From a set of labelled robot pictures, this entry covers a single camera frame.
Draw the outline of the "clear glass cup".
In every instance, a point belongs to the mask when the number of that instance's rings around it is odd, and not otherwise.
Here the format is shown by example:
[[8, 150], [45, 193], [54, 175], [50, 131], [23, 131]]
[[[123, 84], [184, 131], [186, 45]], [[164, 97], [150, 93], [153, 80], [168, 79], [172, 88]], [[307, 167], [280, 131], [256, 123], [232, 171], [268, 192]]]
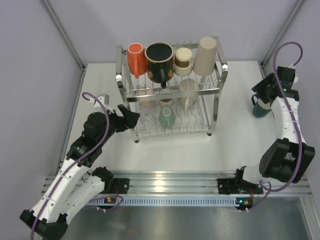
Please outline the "clear glass cup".
[[139, 121], [143, 131], [154, 130], [157, 126], [157, 119], [153, 109], [145, 108], [141, 110]]

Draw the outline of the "dark teal mug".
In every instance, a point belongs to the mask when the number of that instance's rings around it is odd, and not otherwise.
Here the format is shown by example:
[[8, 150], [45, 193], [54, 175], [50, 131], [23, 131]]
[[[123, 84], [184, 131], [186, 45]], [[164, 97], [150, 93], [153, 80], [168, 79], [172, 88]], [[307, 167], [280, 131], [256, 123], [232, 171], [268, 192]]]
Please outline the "dark teal mug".
[[251, 97], [251, 101], [253, 104], [252, 114], [256, 118], [262, 118], [271, 111], [270, 103], [264, 103], [260, 98], [258, 98], [257, 94], [254, 94]]

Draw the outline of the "teal cup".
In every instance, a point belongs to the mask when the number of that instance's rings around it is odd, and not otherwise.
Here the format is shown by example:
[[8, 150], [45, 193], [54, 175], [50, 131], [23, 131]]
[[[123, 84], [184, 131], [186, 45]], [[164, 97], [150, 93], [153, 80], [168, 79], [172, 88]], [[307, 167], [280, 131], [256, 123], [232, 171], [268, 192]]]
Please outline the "teal cup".
[[172, 128], [175, 124], [175, 114], [169, 107], [164, 107], [159, 114], [158, 120], [165, 128]]

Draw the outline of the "steel two-tier dish rack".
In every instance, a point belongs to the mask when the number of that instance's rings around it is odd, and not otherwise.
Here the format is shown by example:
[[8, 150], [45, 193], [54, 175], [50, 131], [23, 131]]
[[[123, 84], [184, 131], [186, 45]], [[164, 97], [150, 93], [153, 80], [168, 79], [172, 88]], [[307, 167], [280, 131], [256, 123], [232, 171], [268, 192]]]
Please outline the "steel two-tier dish rack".
[[[174, 74], [166, 88], [152, 82], [145, 73], [135, 78], [130, 73], [127, 53], [121, 45], [116, 47], [115, 78], [125, 107], [140, 114], [131, 134], [135, 143], [145, 137], [184, 133], [214, 133], [219, 112], [219, 100], [227, 80], [229, 66], [221, 41], [215, 37], [218, 60], [214, 71], [204, 77], [191, 72], [186, 76]], [[170, 109], [175, 116], [173, 126], [159, 121], [161, 100], [172, 99]]]

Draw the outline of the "cream mug green inside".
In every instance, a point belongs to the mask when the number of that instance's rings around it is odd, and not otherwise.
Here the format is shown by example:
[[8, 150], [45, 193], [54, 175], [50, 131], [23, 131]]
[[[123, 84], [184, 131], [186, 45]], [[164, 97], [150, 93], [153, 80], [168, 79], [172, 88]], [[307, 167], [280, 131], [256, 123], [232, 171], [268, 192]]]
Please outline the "cream mug green inside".
[[197, 81], [188, 78], [183, 79], [178, 85], [179, 93], [188, 93], [186, 96], [182, 96], [178, 98], [178, 102], [184, 107], [184, 111], [187, 111], [188, 108], [192, 107], [196, 101], [198, 95], [194, 93], [194, 91], [198, 91], [200, 89]]

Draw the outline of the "beige paper cup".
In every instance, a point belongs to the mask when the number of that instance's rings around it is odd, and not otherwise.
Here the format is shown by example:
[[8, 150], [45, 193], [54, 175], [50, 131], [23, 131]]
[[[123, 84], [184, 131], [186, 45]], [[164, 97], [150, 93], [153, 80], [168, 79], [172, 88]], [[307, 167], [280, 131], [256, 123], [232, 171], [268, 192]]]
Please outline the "beige paper cup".
[[193, 72], [207, 77], [214, 71], [216, 64], [217, 41], [213, 37], [203, 37], [197, 47], [193, 62]]

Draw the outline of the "black mug with orange print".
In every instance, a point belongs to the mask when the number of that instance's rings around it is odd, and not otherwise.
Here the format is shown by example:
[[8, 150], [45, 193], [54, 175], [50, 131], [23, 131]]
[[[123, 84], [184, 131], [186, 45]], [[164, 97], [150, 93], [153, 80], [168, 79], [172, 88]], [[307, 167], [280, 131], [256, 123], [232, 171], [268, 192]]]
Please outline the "black mug with orange print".
[[165, 89], [174, 75], [173, 47], [165, 42], [154, 42], [145, 49], [144, 55], [148, 78]]

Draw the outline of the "steel cup cream brown sleeve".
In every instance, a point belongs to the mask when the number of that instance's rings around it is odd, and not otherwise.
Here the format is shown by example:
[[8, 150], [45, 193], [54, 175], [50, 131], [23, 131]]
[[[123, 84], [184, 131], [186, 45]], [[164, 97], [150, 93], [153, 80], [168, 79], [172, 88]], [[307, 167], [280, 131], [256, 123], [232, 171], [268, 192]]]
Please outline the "steel cup cream brown sleeve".
[[174, 56], [174, 72], [181, 77], [188, 76], [193, 68], [193, 52], [186, 47], [178, 48]]

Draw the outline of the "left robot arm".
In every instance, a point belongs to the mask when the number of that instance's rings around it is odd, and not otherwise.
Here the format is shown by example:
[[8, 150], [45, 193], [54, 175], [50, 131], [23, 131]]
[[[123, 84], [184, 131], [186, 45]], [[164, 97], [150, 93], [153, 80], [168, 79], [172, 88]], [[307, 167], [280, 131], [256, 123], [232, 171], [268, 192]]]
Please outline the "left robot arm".
[[81, 136], [71, 144], [60, 172], [30, 210], [20, 219], [31, 229], [31, 237], [38, 234], [46, 240], [59, 240], [77, 213], [99, 193], [114, 188], [114, 175], [105, 167], [97, 167], [77, 190], [80, 178], [102, 154], [102, 147], [115, 133], [136, 127], [140, 114], [118, 105], [122, 115], [103, 109], [91, 113], [83, 125]]

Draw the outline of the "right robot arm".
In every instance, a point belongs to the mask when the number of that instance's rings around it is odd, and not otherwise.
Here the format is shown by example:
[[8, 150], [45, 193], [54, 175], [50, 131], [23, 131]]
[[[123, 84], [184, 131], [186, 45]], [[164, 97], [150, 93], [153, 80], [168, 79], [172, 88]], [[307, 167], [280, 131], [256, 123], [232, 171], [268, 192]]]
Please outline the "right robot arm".
[[261, 157], [259, 164], [236, 170], [233, 186], [240, 193], [247, 192], [252, 185], [267, 178], [296, 184], [315, 157], [315, 148], [308, 146], [303, 136], [296, 133], [296, 129], [300, 128], [300, 97], [298, 91], [292, 89], [298, 77], [296, 70], [292, 66], [278, 66], [276, 72], [279, 82], [271, 73], [252, 87], [258, 99], [253, 110], [257, 111], [263, 104], [270, 106], [276, 139]]

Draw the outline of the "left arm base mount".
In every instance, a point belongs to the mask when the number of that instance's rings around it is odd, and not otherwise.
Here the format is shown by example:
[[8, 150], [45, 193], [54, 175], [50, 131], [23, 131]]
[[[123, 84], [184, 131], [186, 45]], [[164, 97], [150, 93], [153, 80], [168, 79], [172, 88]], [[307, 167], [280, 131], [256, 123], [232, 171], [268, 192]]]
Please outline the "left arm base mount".
[[107, 193], [110, 195], [125, 195], [128, 193], [129, 187], [129, 178], [114, 178], [112, 184], [107, 189]]

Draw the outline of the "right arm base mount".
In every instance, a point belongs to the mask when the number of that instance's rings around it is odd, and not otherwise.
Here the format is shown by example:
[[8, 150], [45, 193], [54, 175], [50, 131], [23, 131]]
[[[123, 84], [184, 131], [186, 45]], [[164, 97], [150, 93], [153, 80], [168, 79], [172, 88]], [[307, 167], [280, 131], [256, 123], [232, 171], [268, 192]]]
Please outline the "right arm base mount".
[[235, 178], [218, 178], [218, 193], [220, 195], [236, 195], [253, 199], [255, 195], [262, 195], [264, 191], [257, 184]]

